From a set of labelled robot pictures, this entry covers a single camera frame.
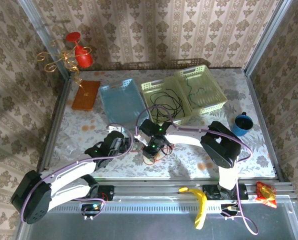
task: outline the yellow banana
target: yellow banana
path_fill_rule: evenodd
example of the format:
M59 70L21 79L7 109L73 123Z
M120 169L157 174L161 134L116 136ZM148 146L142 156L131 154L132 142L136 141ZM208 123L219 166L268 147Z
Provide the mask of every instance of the yellow banana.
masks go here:
M187 188L182 187L179 189L180 193L190 192L193 193L199 201L199 212L194 221L194 227L196 229L202 229L205 223L206 215L207 215L207 197L203 191L196 188Z

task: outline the blue cup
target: blue cup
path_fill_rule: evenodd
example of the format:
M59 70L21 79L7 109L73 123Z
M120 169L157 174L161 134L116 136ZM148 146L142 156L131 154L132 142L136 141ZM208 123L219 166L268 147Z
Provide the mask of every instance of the blue cup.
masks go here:
M245 112L237 116L232 126L232 133L237 137L244 136L254 126L253 120Z

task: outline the blue plastic tray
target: blue plastic tray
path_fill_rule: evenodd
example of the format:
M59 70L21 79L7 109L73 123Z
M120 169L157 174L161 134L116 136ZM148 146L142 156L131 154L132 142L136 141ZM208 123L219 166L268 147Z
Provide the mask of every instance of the blue plastic tray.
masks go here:
M138 115L146 109L135 81L127 79L115 82L100 87L99 92L109 123L118 123L128 129L134 128ZM148 112L144 112L138 126L148 118Z

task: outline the wallpaper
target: wallpaper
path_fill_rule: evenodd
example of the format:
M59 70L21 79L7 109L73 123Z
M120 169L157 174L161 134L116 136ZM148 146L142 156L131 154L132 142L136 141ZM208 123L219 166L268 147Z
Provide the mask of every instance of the wallpaper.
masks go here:
M298 0L251 75L286 179L298 196Z
M80 32L88 70L243 67L278 0L33 0L54 38Z
M0 240L12 239L19 213L10 197L36 169L50 131L59 73L46 73L43 43L17 1L0 0Z

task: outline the snack bag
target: snack bag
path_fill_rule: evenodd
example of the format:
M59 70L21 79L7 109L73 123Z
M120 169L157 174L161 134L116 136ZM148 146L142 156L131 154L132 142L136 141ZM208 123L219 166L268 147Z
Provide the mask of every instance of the snack bag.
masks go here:
M255 199L258 202L261 202L269 207L274 209L277 208L276 202L276 189L264 184L260 181L257 181L257 198Z

